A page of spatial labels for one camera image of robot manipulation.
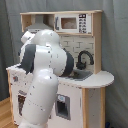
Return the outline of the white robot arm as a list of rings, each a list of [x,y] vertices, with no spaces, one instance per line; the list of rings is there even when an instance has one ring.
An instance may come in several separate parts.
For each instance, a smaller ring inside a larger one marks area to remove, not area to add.
[[[20,65],[33,79],[22,109],[22,121],[18,128],[46,128],[56,99],[58,77],[71,74],[74,59],[60,44],[59,35],[44,29],[33,34],[25,32]]]

